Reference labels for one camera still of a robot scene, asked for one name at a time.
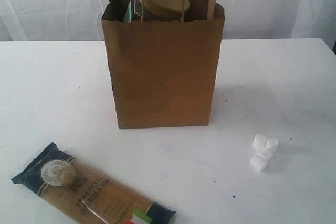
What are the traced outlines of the white backdrop curtain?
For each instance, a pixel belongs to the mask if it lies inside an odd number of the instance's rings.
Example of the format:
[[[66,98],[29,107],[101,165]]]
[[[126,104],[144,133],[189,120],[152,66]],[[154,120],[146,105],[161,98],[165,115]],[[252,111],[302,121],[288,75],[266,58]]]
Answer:
[[[335,0],[217,0],[226,39],[321,38],[335,43]],[[1,0],[2,41],[102,40],[108,0]]]

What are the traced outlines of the clear jar gold lid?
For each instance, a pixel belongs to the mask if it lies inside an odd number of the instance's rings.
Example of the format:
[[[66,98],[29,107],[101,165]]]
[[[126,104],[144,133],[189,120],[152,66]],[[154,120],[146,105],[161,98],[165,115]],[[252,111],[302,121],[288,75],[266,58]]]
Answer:
[[[123,21],[180,21],[189,8],[189,0],[130,0]]]

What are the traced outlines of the spaghetti packet dark blue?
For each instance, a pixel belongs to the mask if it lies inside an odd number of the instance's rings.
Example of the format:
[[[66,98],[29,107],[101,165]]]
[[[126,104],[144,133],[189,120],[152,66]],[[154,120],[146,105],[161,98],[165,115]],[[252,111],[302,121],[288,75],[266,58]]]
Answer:
[[[170,210],[109,177],[51,142],[14,176],[77,223],[169,223]]]

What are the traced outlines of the brown paper bag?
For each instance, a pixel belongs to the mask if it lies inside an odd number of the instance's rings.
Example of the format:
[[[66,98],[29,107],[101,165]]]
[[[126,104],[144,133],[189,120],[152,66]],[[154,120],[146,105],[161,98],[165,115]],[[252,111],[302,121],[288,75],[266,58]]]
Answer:
[[[130,0],[109,0],[102,16],[120,129],[209,124],[225,11],[189,0],[180,21],[131,21]]]

